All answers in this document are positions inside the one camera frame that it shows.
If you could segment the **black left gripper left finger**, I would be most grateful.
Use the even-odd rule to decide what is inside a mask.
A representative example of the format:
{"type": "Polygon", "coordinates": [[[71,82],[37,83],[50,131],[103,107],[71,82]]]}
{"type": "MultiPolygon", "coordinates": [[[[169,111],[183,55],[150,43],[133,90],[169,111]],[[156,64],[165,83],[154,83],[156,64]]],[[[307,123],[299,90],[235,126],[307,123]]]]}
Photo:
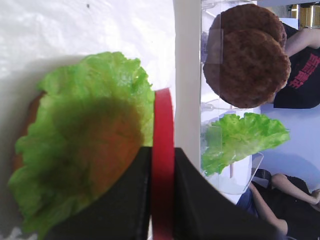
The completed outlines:
{"type": "Polygon", "coordinates": [[[47,240],[146,240],[150,221],[151,147],[141,147],[98,200],[54,226],[47,240]]]}

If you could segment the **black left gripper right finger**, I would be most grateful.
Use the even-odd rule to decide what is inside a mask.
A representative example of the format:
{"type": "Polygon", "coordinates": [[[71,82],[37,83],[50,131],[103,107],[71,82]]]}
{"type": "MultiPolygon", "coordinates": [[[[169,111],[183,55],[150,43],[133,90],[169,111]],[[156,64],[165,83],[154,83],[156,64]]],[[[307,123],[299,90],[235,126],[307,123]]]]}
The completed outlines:
{"type": "Polygon", "coordinates": [[[175,149],[174,164],[174,239],[285,239],[276,227],[242,210],[220,194],[181,148],[175,149]]]}

